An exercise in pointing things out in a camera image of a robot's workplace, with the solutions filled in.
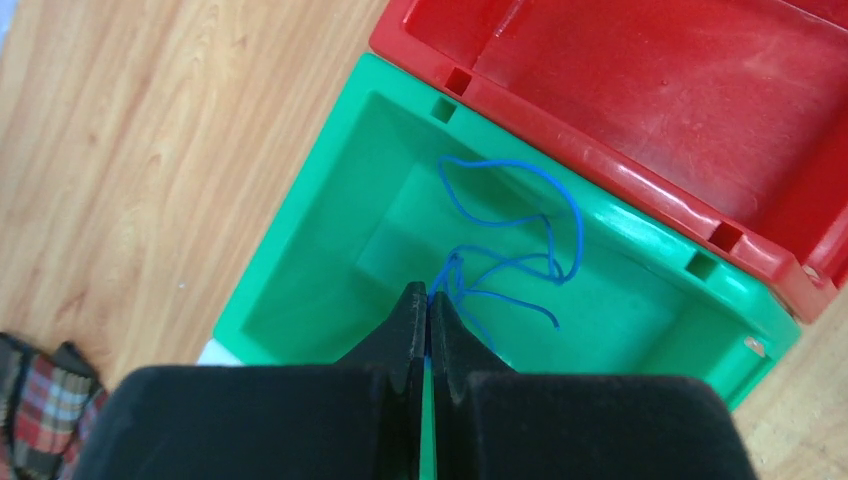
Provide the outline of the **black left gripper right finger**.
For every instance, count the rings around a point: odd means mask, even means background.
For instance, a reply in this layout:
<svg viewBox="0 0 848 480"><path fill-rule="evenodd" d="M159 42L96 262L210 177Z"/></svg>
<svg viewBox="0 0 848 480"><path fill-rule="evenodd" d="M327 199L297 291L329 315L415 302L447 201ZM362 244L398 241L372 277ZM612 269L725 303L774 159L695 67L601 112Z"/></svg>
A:
<svg viewBox="0 0 848 480"><path fill-rule="evenodd" d="M752 479L728 409L684 376L520 373L429 305L440 479Z"/></svg>

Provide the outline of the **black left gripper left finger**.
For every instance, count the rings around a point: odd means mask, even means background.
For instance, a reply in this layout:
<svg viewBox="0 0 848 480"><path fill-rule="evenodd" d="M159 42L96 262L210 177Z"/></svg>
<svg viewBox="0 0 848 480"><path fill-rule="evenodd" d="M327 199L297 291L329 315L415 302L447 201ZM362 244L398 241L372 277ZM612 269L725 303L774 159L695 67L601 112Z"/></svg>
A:
<svg viewBox="0 0 848 480"><path fill-rule="evenodd" d="M415 479L420 473L425 287L339 360L153 366L113 392L77 479Z"/></svg>

